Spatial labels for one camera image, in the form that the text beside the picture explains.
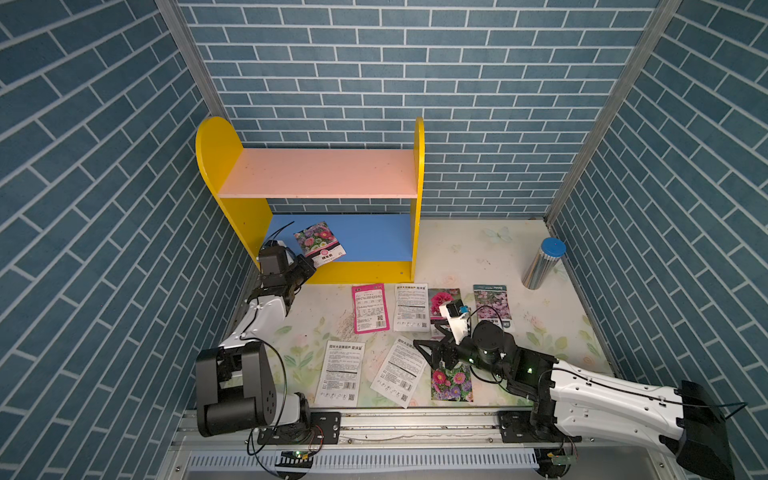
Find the blue brick wallpaper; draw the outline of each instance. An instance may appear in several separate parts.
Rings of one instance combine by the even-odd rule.
[[[410,148],[421,115],[424,215],[541,217],[657,0],[181,4],[246,144]],[[399,200],[271,204],[408,210]]]
[[[0,478],[155,475],[250,260],[152,0],[0,2]]]
[[[554,230],[629,379],[750,406],[768,478],[768,2],[684,0]]]

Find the wooden shelf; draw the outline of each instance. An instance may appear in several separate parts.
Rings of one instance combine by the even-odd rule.
[[[222,198],[416,198],[413,150],[245,148]]]
[[[424,181],[424,120],[413,150],[243,148],[232,125],[207,118],[195,139],[205,184],[254,262],[267,235],[300,253],[295,232],[325,221],[346,255],[309,283],[401,283],[415,278]],[[273,215],[267,198],[408,198],[409,214]]]
[[[277,240],[294,253],[302,253],[294,233],[326,222],[346,251],[336,262],[410,262],[412,258],[409,214],[276,214],[266,235],[290,222],[294,224],[278,233]]]

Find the flower picture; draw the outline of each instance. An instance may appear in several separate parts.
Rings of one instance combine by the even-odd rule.
[[[433,319],[441,319],[440,306],[462,298],[458,288],[431,288],[429,289],[429,316]]]
[[[503,327],[510,326],[512,316],[509,312],[507,287],[505,285],[475,285],[474,289],[475,308],[479,309],[478,319],[501,320]],[[481,309],[480,306],[490,306],[493,310],[490,308]]]
[[[346,255],[346,251],[325,222],[315,223],[311,227],[294,233],[293,236],[299,243],[304,256],[315,263],[315,268]]]
[[[472,379],[469,367],[459,363],[454,369],[442,367],[432,372],[432,399],[471,402]]]

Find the table surface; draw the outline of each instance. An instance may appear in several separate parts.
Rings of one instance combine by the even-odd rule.
[[[538,290],[528,290],[521,284],[538,246],[548,236],[540,220],[422,220],[415,281],[427,283],[430,288],[459,288],[464,304],[471,309],[475,307],[473,285],[506,285],[512,317],[507,331],[515,336],[519,346],[556,355],[595,372],[610,373],[611,367],[562,264],[554,268]],[[394,284],[385,285],[385,295],[392,324]],[[353,315],[350,285],[305,285],[296,295],[284,326],[269,339],[285,361],[288,392],[301,392],[313,404],[326,341],[363,342],[366,353],[358,408],[396,407],[394,402],[371,390],[371,381],[396,336],[428,339],[429,334],[391,329],[356,335]],[[276,358],[270,358],[270,365],[279,392],[283,384],[280,364]],[[431,377],[427,366],[410,406],[530,405],[496,385],[476,379],[472,381],[472,402],[432,400]]]

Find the yellow shelf side panel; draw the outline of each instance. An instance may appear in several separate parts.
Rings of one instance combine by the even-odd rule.
[[[422,194],[424,193],[424,119],[416,118],[413,132],[413,161],[416,166],[416,198],[411,200],[411,235],[413,255],[411,257],[411,279],[416,278],[416,250],[419,248],[419,222],[422,219]]]
[[[219,190],[237,162],[243,144],[230,122],[221,117],[208,118],[197,129],[195,140],[197,166],[205,184],[240,242],[256,262],[259,248],[270,227],[272,211],[263,198],[221,198]]]

